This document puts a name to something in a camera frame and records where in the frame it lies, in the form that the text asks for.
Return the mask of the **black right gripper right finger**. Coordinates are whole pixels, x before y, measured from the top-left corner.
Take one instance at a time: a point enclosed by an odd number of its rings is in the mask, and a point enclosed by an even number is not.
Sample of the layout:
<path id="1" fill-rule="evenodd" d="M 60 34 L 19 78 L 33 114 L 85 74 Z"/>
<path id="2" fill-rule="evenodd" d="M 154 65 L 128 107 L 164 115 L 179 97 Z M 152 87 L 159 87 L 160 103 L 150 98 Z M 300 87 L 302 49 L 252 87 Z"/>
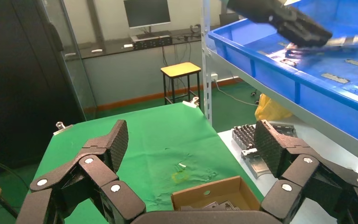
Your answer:
<path id="1" fill-rule="evenodd" d="M 254 142 L 276 178 L 261 211 L 288 224 L 310 199 L 337 223 L 358 224 L 358 173 L 323 158 L 304 140 L 278 133 L 266 120 L 256 123 Z"/>

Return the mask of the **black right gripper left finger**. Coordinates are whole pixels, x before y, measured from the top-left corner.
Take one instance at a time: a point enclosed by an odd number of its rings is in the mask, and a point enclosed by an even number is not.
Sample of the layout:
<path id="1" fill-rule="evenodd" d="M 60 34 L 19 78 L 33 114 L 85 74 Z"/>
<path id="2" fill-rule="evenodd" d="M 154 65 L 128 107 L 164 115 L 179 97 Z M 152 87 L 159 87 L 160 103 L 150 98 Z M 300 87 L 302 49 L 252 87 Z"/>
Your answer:
<path id="1" fill-rule="evenodd" d="M 89 139 L 74 159 L 32 181 L 16 222 L 63 224 L 86 200 L 110 224 L 133 222 L 146 212 L 146 205 L 117 175 L 128 142 L 122 119 L 108 134 Z"/>

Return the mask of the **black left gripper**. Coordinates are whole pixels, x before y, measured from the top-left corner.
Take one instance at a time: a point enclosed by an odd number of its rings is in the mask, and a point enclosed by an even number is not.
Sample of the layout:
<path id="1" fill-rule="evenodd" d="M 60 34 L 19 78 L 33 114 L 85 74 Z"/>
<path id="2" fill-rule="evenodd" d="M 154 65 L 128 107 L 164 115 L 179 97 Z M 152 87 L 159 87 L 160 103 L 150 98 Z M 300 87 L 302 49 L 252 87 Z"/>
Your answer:
<path id="1" fill-rule="evenodd" d="M 278 34 L 298 47 L 322 47 L 332 38 L 311 17 L 278 0 L 228 0 L 227 8 L 252 22 L 275 25 Z"/>

